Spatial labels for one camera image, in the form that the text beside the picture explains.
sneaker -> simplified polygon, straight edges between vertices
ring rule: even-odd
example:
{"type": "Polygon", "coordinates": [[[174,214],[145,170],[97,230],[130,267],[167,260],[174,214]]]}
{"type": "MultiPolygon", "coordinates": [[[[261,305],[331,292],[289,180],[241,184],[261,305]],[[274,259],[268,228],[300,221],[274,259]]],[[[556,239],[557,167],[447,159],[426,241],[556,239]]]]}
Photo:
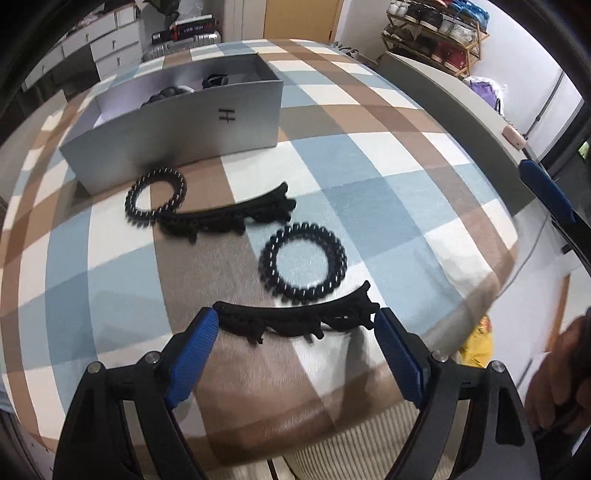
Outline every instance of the sneaker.
{"type": "Polygon", "coordinates": [[[464,14],[468,18],[476,20],[482,31],[486,31],[490,15],[478,5],[469,0],[452,0],[450,8],[457,12],[456,15],[464,14]]]}
{"type": "Polygon", "coordinates": [[[430,57],[433,51],[438,46],[437,40],[425,37],[424,35],[419,35],[419,37],[417,38],[417,42],[419,44],[417,50],[426,57],[430,57]]]}
{"type": "Polygon", "coordinates": [[[441,27],[439,27],[439,33],[441,35],[449,35],[449,32],[452,31],[453,26],[455,25],[454,22],[452,22],[451,20],[443,20],[441,22],[441,27]]]}
{"type": "Polygon", "coordinates": [[[408,10],[404,15],[404,19],[412,23],[419,23],[423,16],[424,8],[419,4],[411,4],[408,6],[408,10]]]}
{"type": "Polygon", "coordinates": [[[420,24],[429,30],[437,31],[443,23],[443,15],[436,10],[428,9],[423,14],[420,24]]]}
{"type": "Polygon", "coordinates": [[[396,12],[396,16],[397,17],[404,17],[404,15],[406,15],[406,12],[408,11],[408,7],[409,4],[404,2],[402,3],[402,5],[400,5],[400,7],[398,7],[398,11],[396,12]]]}
{"type": "Polygon", "coordinates": [[[465,51],[460,51],[456,50],[455,48],[451,48],[444,65],[451,71],[455,73],[460,73],[463,69],[466,68],[467,62],[468,60],[466,58],[465,51]]]}
{"type": "Polygon", "coordinates": [[[388,7],[388,9],[386,10],[386,13],[387,13],[388,15],[396,15],[396,12],[398,11],[398,8],[400,7],[400,4],[401,4],[401,3],[402,3],[402,2],[398,2],[398,1],[391,2],[391,3],[390,3],[390,6],[389,6],[389,7],[388,7]]]}
{"type": "Polygon", "coordinates": [[[394,32],[394,27],[392,25],[388,24],[384,27],[384,30],[382,30],[382,35],[384,37],[392,37],[393,32],[394,32]]]}
{"type": "Polygon", "coordinates": [[[486,31],[491,16],[488,12],[472,2],[467,2],[467,14],[478,22],[480,29],[486,31]]]}
{"type": "Polygon", "coordinates": [[[439,42],[435,47],[435,50],[433,50],[431,58],[439,63],[443,63],[444,61],[446,61],[447,56],[449,55],[448,46],[448,43],[442,41],[439,42]]]}
{"type": "Polygon", "coordinates": [[[414,40],[413,34],[408,28],[394,27],[390,36],[395,40],[403,42],[414,40]]]}
{"type": "Polygon", "coordinates": [[[467,47],[476,40],[476,32],[469,28],[462,27],[461,25],[456,25],[452,28],[452,31],[449,32],[449,37],[467,47]]]}

checkered blanket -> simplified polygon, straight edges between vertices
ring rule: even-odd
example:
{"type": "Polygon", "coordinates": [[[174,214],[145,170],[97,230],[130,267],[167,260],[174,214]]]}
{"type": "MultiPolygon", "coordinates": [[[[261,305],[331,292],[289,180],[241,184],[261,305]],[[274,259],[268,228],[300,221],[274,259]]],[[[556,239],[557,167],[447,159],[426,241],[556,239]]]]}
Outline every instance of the checkered blanket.
{"type": "MultiPolygon", "coordinates": [[[[251,52],[285,82],[279,144],[181,168],[182,210],[240,202],[286,180],[297,199],[293,220],[327,226],[346,248],[349,271],[326,300],[369,280],[371,299],[431,346],[457,347],[507,279],[517,235],[497,193],[429,114],[365,66],[287,40],[149,61],[47,118],[9,203],[0,242],[2,377],[25,428],[51,450],[89,363],[134,363],[217,300],[282,306],[257,276],[258,255],[278,225],[203,234],[196,245],[158,227],[136,228],[124,214],[129,185],[89,198],[59,150],[100,92],[180,63],[251,52]]],[[[167,186],[154,184],[140,207],[169,197],[167,186]]],[[[289,280],[322,278],[320,251],[290,248],[280,258],[289,280]]],[[[327,332],[312,343],[265,335],[257,347],[221,332],[175,415],[209,469],[294,450],[400,398],[371,331],[327,332]]]]}

red shoe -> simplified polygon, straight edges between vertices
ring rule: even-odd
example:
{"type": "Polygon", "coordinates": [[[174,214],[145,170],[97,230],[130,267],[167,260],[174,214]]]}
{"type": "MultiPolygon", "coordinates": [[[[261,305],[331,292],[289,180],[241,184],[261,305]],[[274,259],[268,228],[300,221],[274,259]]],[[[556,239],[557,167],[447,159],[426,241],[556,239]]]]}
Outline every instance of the red shoe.
{"type": "Polygon", "coordinates": [[[447,58],[447,55],[449,55],[448,46],[449,46],[449,43],[445,43],[442,41],[439,42],[437,44],[437,47],[435,47],[435,50],[433,50],[433,53],[431,54],[431,58],[435,61],[438,61],[439,63],[443,63],[445,61],[445,59],[447,58]]]}
{"type": "Polygon", "coordinates": [[[453,72],[460,73],[466,68],[467,63],[466,52],[452,47],[444,65],[453,72]]]}

door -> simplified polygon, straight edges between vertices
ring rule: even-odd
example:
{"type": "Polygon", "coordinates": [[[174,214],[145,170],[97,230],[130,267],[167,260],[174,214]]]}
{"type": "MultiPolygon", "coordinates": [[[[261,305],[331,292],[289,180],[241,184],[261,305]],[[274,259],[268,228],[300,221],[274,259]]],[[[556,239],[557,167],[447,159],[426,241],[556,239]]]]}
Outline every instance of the door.
{"type": "Polygon", "coordinates": [[[267,0],[265,38],[330,43],[342,0],[267,0]]]}

open gray box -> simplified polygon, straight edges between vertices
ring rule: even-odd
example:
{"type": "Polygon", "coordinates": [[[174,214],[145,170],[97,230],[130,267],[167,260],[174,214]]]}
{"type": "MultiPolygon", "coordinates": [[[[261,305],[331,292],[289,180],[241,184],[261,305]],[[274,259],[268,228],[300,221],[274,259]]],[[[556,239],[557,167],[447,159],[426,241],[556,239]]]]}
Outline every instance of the open gray box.
{"type": "Polygon", "coordinates": [[[159,167],[277,145],[283,80],[257,54],[168,67],[97,95],[61,152],[90,194],[159,167]],[[212,73],[228,84],[202,88],[212,73]],[[142,106],[170,86],[185,93],[142,106]]]}

